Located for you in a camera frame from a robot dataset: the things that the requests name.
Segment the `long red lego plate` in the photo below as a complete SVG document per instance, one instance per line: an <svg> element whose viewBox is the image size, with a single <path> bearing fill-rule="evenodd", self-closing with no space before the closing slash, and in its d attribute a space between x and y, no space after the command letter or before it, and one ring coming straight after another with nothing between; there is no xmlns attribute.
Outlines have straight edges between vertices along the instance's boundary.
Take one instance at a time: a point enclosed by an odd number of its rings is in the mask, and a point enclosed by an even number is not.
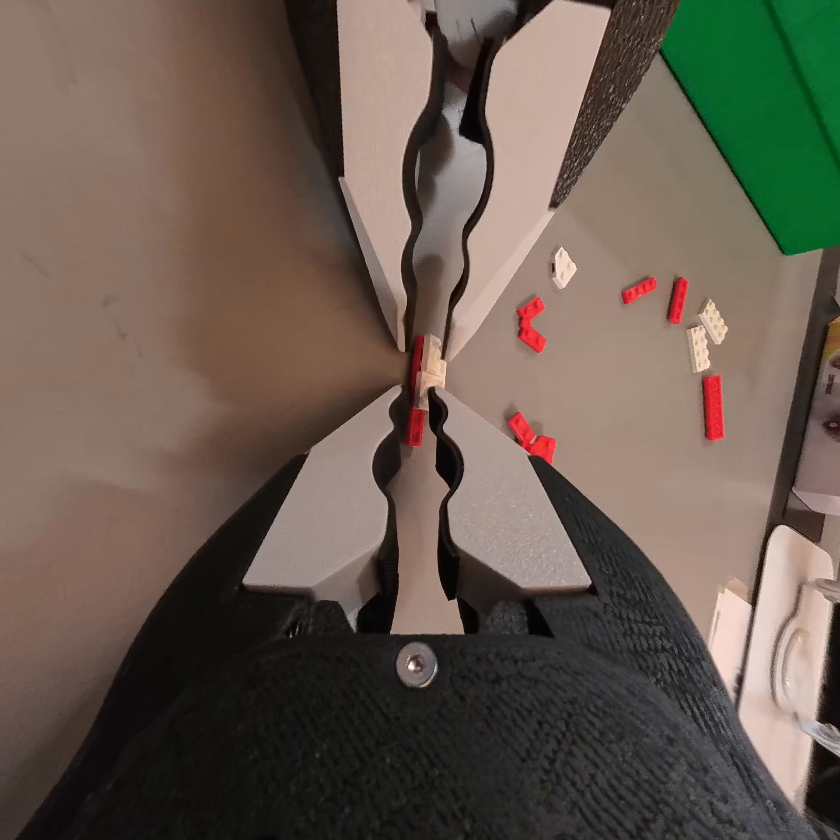
<svg viewBox="0 0 840 840"><path fill-rule="evenodd" d="M706 439L710 442L720 441L726 436L721 376L704 376L701 381L701 393Z"/></svg>

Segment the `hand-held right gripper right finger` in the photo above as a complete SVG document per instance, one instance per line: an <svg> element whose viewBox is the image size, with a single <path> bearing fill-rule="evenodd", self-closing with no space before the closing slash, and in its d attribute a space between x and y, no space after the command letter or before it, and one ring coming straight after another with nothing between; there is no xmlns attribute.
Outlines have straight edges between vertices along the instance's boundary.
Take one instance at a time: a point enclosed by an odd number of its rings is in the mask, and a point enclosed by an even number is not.
<svg viewBox="0 0 840 840"><path fill-rule="evenodd" d="M439 509L438 575L450 601L524 602L580 594L592 580L530 456L448 393L428 396Z"/></svg>

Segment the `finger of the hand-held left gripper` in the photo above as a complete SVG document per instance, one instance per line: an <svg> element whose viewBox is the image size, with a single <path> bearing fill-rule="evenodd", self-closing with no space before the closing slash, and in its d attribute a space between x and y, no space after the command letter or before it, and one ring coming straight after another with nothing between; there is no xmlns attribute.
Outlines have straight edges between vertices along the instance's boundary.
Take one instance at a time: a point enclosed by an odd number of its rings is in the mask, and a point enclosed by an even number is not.
<svg viewBox="0 0 840 840"><path fill-rule="evenodd" d="M406 349L403 258L413 234L413 150L433 98L440 35L420 2L338 1L339 185L374 293Z"/></svg>
<svg viewBox="0 0 840 840"><path fill-rule="evenodd" d="M466 238L466 282L451 308L446 358L464 349L553 217L554 184L611 13L550 2L490 63L489 192Z"/></svg>

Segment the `white desk lamp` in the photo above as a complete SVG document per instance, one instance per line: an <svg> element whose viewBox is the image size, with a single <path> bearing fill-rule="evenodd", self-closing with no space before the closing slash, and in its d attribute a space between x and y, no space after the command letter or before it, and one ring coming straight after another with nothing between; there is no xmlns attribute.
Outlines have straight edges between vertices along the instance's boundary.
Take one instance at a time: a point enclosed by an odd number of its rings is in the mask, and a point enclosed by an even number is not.
<svg viewBox="0 0 840 840"><path fill-rule="evenodd" d="M838 733L819 720L836 608L830 555L792 528L775 528L752 612L738 716L767 770L800 811L814 747L826 743L838 753Z"/></svg>

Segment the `printed paper sheet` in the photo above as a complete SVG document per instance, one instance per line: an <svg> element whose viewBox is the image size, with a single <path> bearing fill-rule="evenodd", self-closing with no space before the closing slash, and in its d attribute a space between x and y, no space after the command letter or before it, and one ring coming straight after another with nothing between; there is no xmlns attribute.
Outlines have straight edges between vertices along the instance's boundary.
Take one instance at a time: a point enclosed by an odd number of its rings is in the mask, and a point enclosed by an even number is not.
<svg viewBox="0 0 840 840"><path fill-rule="evenodd" d="M753 606L747 585L731 577L718 592L708 648L721 681L734 703L739 698L752 617Z"/></svg>

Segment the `red and white lego assembly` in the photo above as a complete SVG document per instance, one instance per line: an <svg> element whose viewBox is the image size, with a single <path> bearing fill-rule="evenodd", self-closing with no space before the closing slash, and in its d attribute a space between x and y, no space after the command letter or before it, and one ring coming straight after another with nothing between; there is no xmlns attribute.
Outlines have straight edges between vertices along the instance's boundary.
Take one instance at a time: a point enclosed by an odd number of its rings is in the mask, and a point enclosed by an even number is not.
<svg viewBox="0 0 840 840"><path fill-rule="evenodd" d="M425 416L429 409L428 392L432 387L445 387L447 363L443 358L441 340L431 334L415 339L409 385L412 404L408 413L406 444L422 445Z"/></svg>

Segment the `red angled lego piece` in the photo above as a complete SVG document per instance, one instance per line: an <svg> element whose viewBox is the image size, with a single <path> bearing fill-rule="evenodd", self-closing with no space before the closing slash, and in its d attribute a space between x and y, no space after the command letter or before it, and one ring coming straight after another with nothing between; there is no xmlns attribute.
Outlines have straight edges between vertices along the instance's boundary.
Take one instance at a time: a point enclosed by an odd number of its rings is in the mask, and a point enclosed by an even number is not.
<svg viewBox="0 0 840 840"><path fill-rule="evenodd" d="M540 457L548 465L553 464L557 441L555 438L537 434L522 413L514 413L507 418L507 425L519 446L529 456Z"/></svg>
<svg viewBox="0 0 840 840"><path fill-rule="evenodd" d="M540 296L532 298L517 310L518 338L534 353L543 352L546 338L534 328L533 321L545 312L545 304Z"/></svg>

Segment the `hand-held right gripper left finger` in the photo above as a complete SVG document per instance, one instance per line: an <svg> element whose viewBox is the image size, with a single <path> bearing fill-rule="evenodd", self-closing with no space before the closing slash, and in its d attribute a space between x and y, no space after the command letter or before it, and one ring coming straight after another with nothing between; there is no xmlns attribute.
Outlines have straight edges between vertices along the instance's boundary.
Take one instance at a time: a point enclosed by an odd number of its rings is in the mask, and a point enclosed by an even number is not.
<svg viewBox="0 0 840 840"><path fill-rule="evenodd" d="M398 586L396 512L388 487L402 466L395 385L306 455L243 586L336 602L353 630Z"/></svg>

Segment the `green plastic bin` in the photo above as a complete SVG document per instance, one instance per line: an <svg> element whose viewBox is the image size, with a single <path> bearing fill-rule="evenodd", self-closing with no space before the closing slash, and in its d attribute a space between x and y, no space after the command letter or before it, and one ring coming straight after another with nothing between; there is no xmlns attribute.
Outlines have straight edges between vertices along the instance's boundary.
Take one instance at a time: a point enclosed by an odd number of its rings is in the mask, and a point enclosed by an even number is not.
<svg viewBox="0 0 840 840"><path fill-rule="evenodd" d="M780 250L839 244L839 2L683 1L661 54Z"/></svg>

